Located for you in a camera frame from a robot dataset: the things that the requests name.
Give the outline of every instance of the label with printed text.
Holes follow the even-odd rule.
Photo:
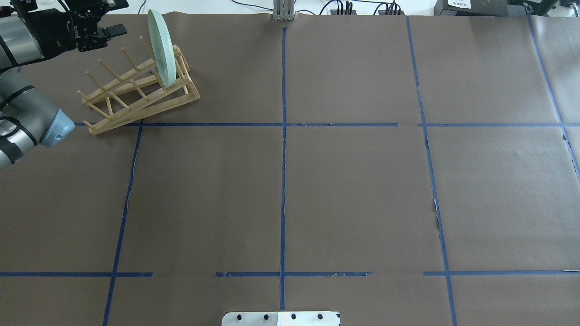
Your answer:
[[[471,9],[471,0],[447,0],[449,6]]]

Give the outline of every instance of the white metal bracket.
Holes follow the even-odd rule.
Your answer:
[[[266,311],[227,313],[222,326],[340,326],[336,311]]]
[[[294,0],[274,0],[274,20],[294,20]]]

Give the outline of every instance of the wooden rack frame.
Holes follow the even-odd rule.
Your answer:
[[[119,75],[105,61],[99,59],[99,63],[103,65],[103,67],[108,72],[110,72],[113,77],[115,77],[115,79],[104,85],[101,84],[90,71],[86,72],[89,78],[91,78],[91,80],[99,88],[88,95],[83,94],[80,90],[78,90],[77,93],[81,95],[82,103],[84,105],[99,113],[104,118],[94,125],[90,124],[86,120],[83,121],[83,123],[89,127],[89,132],[91,134],[98,135],[105,131],[126,125],[133,121],[150,117],[154,114],[170,110],[174,107],[181,106],[201,98],[200,93],[197,91],[197,88],[189,76],[189,65],[187,64],[187,61],[183,57],[183,54],[177,45],[173,46],[173,51],[175,53],[175,66],[178,76],[175,84],[166,88],[163,86],[161,77],[157,71],[157,64],[155,62],[153,52],[143,37],[140,37],[140,39],[147,49],[147,52],[151,56],[151,58],[144,63],[139,65],[135,64],[135,61],[133,58],[131,58],[127,50],[125,48],[121,48],[121,51],[131,66],[133,66],[133,69],[122,75]],[[153,73],[153,75],[141,79],[136,79],[137,77],[141,77],[150,71]],[[159,89],[146,95],[142,88],[154,84],[158,84]],[[183,90],[184,95],[153,105],[154,103],[180,89]],[[133,91],[137,91],[141,96],[141,99],[135,101],[134,103],[126,104],[119,98],[119,95]],[[111,99],[119,103],[122,106],[122,109],[115,111],[111,105]],[[95,104],[102,101],[106,101],[107,103],[107,112],[95,106]]]

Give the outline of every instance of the light green plate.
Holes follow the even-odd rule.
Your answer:
[[[177,74],[175,70],[175,54],[169,30],[160,13],[149,10],[148,19],[149,35],[153,46],[153,55],[157,62],[157,69],[163,86],[169,87],[175,84],[175,75]]]

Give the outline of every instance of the black strap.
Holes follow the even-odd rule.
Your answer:
[[[0,117],[0,120],[8,120],[10,121],[12,124],[14,124],[16,126],[16,128],[14,128],[14,130],[12,130],[11,132],[0,136],[0,138],[8,138],[10,136],[15,135],[19,130],[22,130],[22,132],[24,132],[28,138],[30,138],[30,140],[32,140],[32,143],[34,143],[34,146],[38,145],[38,141],[36,140],[36,137],[34,137],[34,135],[28,131],[28,129],[26,129],[26,127],[24,127],[20,121],[18,119],[16,119],[15,117]]]
[[[4,52],[6,52],[6,56],[8,57],[10,62],[12,63],[12,66],[13,67],[18,66],[18,62],[16,62],[16,59],[14,59],[14,55],[12,54],[12,51],[10,51],[10,48],[8,48],[8,45],[6,44],[6,42],[4,41],[4,39],[2,38],[1,35],[0,35],[0,46],[2,47]]]
[[[17,98],[20,94],[26,92],[27,90],[30,90],[34,88],[34,86],[32,85],[28,85],[25,87],[22,87],[21,89],[15,91],[14,93],[12,93],[12,95],[8,96],[4,101],[2,101],[0,103],[0,111],[2,111],[8,104],[10,104],[10,102],[12,100],[14,100],[15,98]]]
[[[6,138],[0,138],[0,151],[4,152],[12,164],[16,163],[24,156],[18,145],[12,143]]]

